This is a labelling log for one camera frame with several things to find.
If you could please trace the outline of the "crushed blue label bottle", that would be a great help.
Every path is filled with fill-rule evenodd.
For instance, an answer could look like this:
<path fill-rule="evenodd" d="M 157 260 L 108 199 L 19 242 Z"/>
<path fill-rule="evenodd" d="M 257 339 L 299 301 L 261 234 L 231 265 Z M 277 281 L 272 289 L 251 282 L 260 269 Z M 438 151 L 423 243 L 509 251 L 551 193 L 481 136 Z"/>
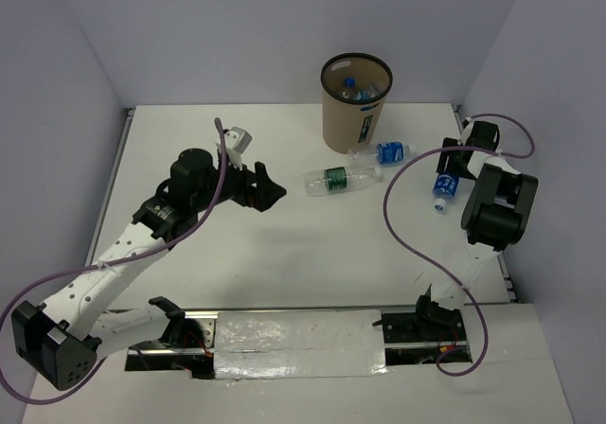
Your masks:
<path fill-rule="evenodd" d="M 355 99 L 361 102 L 368 102 L 371 99 L 382 97 L 383 93 L 384 89 L 380 85 L 369 83 L 366 87 L 358 91 Z"/>

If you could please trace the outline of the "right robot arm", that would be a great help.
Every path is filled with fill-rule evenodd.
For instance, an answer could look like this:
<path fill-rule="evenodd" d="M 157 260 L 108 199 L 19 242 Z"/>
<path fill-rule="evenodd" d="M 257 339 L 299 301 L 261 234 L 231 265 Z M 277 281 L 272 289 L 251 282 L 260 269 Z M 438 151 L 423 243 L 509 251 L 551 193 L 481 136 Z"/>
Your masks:
<path fill-rule="evenodd" d="M 482 115 L 463 122 L 458 139 L 445 138 L 434 184 L 434 209 L 444 212 L 455 197 L 459 181 L 474 181 L 461 216 L 465 247 L 455 264 L 461 270 L 439 279 L 420 296 L 412 316 L 412 329 L 423 340 L 455 330 L 460 310 L 484 265 L 522 238 L 539 181 L 513 168 L 497 152 L 500 130 Z"/>

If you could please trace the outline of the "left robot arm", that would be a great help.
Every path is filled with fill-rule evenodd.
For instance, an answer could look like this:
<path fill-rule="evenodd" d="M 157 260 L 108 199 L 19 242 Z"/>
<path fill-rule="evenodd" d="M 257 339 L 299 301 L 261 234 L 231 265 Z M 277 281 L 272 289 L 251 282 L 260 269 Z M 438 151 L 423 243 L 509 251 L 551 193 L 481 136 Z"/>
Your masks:
<path fill-rule="evenodd" d="M 184 311 L 158 296 L 141 309 L 112 313 L 115 301 L 152 264 L 201 227 L 215 205 L 232 201 L 258 212 L 285 197 L 268 175 L 232 163 L 229 153 L 182 151 L 169 178 L 134 213 L 124 232 L 62 290 L 34 305 L 21 301 L 10 322 L 17 354 L 57 390 L 72 392 L 110 354 L 149 339 L 163 346 L 185 337 Z"/>

